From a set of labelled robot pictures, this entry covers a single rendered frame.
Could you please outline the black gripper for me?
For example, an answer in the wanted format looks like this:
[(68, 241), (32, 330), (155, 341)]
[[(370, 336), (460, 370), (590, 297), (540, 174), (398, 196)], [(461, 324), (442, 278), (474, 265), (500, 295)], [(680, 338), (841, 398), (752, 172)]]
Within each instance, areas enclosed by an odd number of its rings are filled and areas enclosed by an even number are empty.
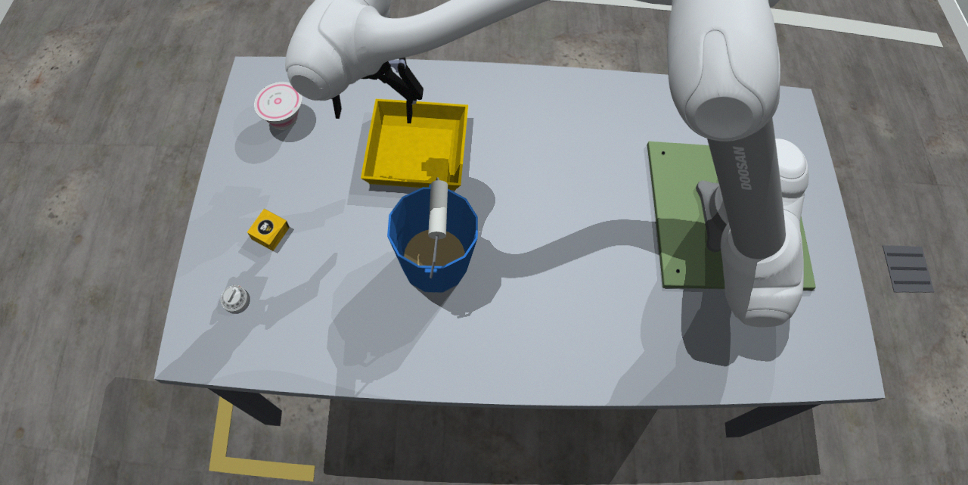
[[(392, 71), (392, 68), (396, 69), (396, 73), (400, 73), (399, 76)], [(397, 68), (398, 67), (398, 68)], [(418, 82), (418, 79), (414, 77), (411, 69), (407, 67), (407, 60), (405, 58), (400, 58), (400, 60), (391, 60), (384, 62), (383, 66), (378, 69), (378, 72), (374, 75), (369, 75), (361, 79), (380, 79), (383, 84), (388, 84), (392, 86), (400, 95), (407, 99), (407, 123), (411, 123), (412, 119), (412, 105), (416, 104), (416, 99), (421, 100), (423, 97), (424, 88)], [(334, 104), (334, 113), (336, 119), (341, 117), (341, 98), (337, 95), (332, 98)]]

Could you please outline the yellow shallow tray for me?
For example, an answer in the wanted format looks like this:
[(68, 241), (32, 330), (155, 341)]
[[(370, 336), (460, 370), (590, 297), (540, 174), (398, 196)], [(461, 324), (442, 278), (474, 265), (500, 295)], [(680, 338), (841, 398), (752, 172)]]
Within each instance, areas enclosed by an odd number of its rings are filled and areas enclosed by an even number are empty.
[(407, 100), (376, 99), (361, 179), (429, 188), (439, 177), (456, 191), (462, 185), (468, 110), (466, 104), (416, 101), (407, 123)]

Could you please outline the white and pink yogurt cup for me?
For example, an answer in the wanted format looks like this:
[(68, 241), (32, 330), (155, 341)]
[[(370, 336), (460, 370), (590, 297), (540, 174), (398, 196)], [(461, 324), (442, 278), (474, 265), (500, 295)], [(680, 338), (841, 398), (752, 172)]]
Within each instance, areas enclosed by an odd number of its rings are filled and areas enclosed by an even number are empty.
[(291, 129), (297, 122), (302, 100), (301, 94), (289, 82), (276, 82), (264, 86), (257, 93), (256, 115), (270, 123), (274, 129)]

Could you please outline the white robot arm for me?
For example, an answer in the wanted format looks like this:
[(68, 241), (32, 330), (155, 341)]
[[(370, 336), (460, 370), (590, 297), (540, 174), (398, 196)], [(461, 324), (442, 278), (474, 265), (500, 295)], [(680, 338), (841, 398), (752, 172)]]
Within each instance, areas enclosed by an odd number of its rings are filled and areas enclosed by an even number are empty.
[[(390, 17), (391, 1), (315, 0), (288, 44), (295, 91), (335, 98), (384, 62), (426, 53), (547, 0), (449, 0), (411, 17)], [(699, 181), (696, 189), (706, 248), (721, 250), (729, 307), (743, 324), (782, 325), (803, 293), (808, 161), (791, 141), (775, 141), (771, 119), (780, 61), (770, 7), (779, 0), (639, 1), (673, 7), (669, 88), (715, 162), (718, 184)]]

